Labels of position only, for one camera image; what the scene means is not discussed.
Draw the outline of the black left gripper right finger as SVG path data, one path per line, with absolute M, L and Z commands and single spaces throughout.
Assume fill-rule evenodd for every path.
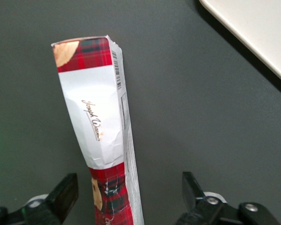
M 279 225 L 275 216 L 263 205 L 243 202 L 230 206 L 217 193 L 204 192 L 191 172 L 182 173 L 183 199 L 187 212 L 183 225 Z

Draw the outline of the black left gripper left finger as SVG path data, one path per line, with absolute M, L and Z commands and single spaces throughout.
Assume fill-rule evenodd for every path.
M 69 173 L 50 193 L 32 197 L 14 212 L 0 207 L 0 225 L 61 225 L 78 195 L 77 174 Z

